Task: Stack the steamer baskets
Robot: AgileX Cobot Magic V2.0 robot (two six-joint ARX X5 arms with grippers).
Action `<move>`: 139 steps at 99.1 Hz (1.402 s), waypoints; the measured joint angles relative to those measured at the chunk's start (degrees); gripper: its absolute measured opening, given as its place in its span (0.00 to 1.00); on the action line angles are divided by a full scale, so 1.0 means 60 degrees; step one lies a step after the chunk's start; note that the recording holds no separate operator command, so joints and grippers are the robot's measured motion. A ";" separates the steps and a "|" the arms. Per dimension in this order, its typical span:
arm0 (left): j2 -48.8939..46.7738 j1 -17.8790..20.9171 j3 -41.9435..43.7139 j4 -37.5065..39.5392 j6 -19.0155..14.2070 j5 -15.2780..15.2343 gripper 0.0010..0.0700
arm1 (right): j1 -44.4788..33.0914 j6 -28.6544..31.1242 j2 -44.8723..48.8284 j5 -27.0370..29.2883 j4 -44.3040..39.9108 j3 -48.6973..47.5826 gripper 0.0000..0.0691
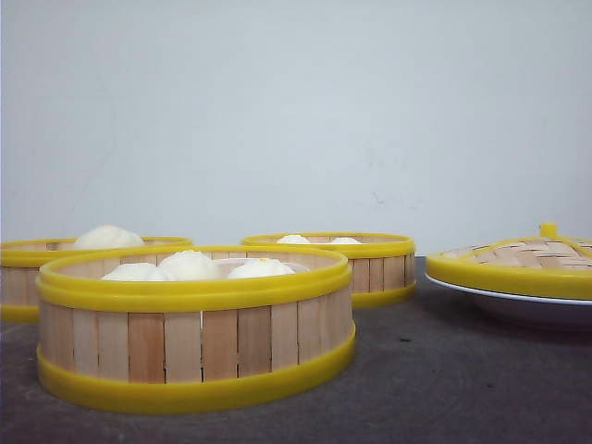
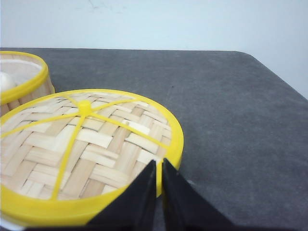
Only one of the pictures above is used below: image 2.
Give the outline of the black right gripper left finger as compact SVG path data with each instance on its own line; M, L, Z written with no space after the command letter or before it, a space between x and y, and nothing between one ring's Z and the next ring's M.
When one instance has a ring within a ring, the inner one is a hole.
M152 227L156 203L156 162L150 161L136 179L112 203L88 223L88 227Z

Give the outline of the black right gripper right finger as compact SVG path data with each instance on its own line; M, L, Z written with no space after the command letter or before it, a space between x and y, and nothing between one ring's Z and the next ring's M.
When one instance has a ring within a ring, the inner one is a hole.
M235 226L196 192L166 158L162 164L162 197L167 227Z

